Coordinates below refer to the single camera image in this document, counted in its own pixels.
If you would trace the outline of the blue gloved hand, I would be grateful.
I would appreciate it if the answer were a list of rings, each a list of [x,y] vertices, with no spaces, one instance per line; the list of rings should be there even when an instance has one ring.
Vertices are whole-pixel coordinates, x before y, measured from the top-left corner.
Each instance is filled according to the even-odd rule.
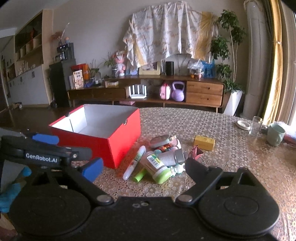
[[[16,199],[20,191],[27,184],[26,178],[32,174],[32,170],[29,167],[24,167],[18,174],[17,178],[13,183],[8,185],[6,190],[1,193],[1,213],[8,213],[11,204]]]

